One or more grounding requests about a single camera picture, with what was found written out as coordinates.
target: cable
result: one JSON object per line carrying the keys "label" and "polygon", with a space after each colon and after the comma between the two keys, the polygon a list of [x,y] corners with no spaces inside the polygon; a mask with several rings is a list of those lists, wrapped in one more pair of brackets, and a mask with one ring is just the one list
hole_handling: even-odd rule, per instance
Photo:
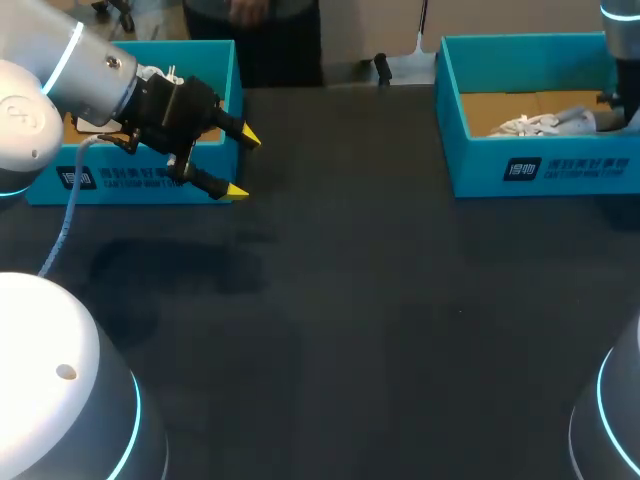
{"label": "cable", "polygon": [[51,270],[51,267],[53,266],[53,262],[60,253],[60,250],[62,250],[64,241],[67,239],[67,234],[71,228],[71,221],[73,220],[73,212],[76,209],[76,202],[78,201],[78,193],[80,193],[80,186],[82,185],[82,167],[84,166],[84,157],[89,147],[96,143],[107,142],[99,138],[98,135],[93,135],[83,140],[80,146],[78,146],[78,152],[76,153],[76,172],[73,177],[73,188],[71,189],[71,195],[69,196],[69,202],[67,203],[67,210],[64,215],[64,221],[62,222],[62,228],[60,229],[58,240],[56,240],[55,245],[47,257],[47,261],[44,262],[40,273],[38,273],[39,277],[44,278],[47,276],[49,270]]}

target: cardboard box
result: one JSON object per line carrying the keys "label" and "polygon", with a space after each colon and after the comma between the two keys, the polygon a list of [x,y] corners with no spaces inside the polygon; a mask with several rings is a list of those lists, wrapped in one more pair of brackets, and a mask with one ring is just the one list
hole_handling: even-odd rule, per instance
{"label": "cardboard box", "polygon": [[445,37],[436,110],[455,195],[640,193],[640,136],[485,136],[521,114],[606,108],[595,95],[615,85],[602,33]]}
{"label": "cardboard box", "polygon": [[[233,41],[121,42],[143,65],[181,77],[195,75],[223,98],[225,111],[242,116],[243,93]],[[65,205],[75,181],[75,156],[82,137],[66,119],[65,145],[29,188],[31,205]],[[213,130],[195,146],[192,160],[210,174],[235,182],[239,147],[224,132]],[[191,185],[179,186],[165,176],[168,157],[140,145],[128,155],[114,145],[94,145],[85,158],[78,204],[212,204],[219,203]]]}

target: small hole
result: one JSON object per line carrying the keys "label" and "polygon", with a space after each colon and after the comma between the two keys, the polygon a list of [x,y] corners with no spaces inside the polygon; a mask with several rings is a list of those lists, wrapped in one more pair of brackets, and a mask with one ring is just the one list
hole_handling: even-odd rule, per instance
{"label": "small hole", "polygon": [[63,380],[75,380],[76,378],[78,378],[78,374],[71,365],[58,365],[58,368],[56,368],[56,373]]}

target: dark table surface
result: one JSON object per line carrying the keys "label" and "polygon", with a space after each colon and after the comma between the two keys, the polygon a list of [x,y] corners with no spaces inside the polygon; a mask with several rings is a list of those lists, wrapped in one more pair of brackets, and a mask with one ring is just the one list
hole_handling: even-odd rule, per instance
{"label": "dark table surface", "polygon": [[[428,87],[248,105],[250,200],[80,208],[51,275],[157,399],[172,478],[570,479],[640,234],[592,198],[454,200]],[[0,270],[37,272],[61,218],[0,214]]]}

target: blue light ring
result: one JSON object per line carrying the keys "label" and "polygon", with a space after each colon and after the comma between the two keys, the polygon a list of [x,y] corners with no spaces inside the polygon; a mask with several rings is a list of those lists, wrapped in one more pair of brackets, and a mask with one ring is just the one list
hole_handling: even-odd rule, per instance
{"label": "blue light ring", "polygon": [[622,459],[629,466],[629,468],[631,468],[631,470],[633,470],[636,473],[636,475],[640,477],[640,468],[638,468],[638,466],[633,462],[633,460],[631,460],[631,457],[627,455],[627,452],[624,451],[624,449],[622,448],[622,445],[620,445],[620,442],[618,442],[618,439],[613,434],[613,431],[611,430],[611,426],[607,421],[607,416],[604,413],[604,405],[602,403],[602,374],[604,372],[604,367],[607,364],[607,360],[609,359],[609,356],[611,356],[611,352],[613,352],[613,348],[609,350],[609,353],[607,353],[607,356],[604,358],[604,361],[602,362],[602,366],[600,367],[600,371],[598,372],[598,381],[596,384],[598,410],[600,411],[600,418],[602,419],[602,425],[604,426],[604,429],[607,432],[607,435],[609,436],[609,440],[611,440],[611,443],[613,444],[615,449],[618,451],[618,454],[622,457]]}
{"label": "blue light ring", "polygon": [[116,465],[116,468],[113,469],[111,475],[107,477],[107,480],[115,480],[116,477],[120,474],[122,469],[124,468],[129,456],[131,455],[131,451],[133,450],[133,446],[136,443],[136,438],[138,437],[138,430],[140,429],[140,418],[142,416],[142,400],[140,399],[140,388],[138,387],[138,382],[136,381],[136,377],[131,373],[131,378],[133,379],[133,386],[136,391],[136,419],[133,424],[133,432],[131,432],[131,438],[129,439],[129,444],[122,454],[122,458]]}
{"label": "blue light ring", "polygon": [[60,78],[60,75],[62,74],[64,67],[67,66],[67,63],[71,58],[71,54],[73,53],[76,46],[80,42],[80,37],[82,37],[83,30],[84,30],[84,23],[78,22],[78,24],[76,25],[76,28],[73,30],[73,34],[71,35],[71,39],[69,40],[67,47],[64,49],[64,52],[62,53],[62,57],[60,57],[60,60],[56,65],[56,68],[53,69],[53,73],[51,74],[51,77],[49,77],[49,80],[47,81],[45,86],[42,87],[42,93],[44,93],[45,95],[49,95],[49,93],[53,89],[53,86],[58,81],[58,78]]}
{"label": "blue light ring", "polygon": [[637,22],[640,20],[640,15],[618,15],[615,13],[609,13],[603,6],[600,6],[600,11],[605,17],[615,20],[616,22]]}
{"label": "blue light ring", "polygon": [[16,195],[20,195],[21,193],[24,193],[27,190],[29,190],[29,187],[25,187],[22,190],[18,190],[17,192],[0,193],[0,198],[15,197]]}

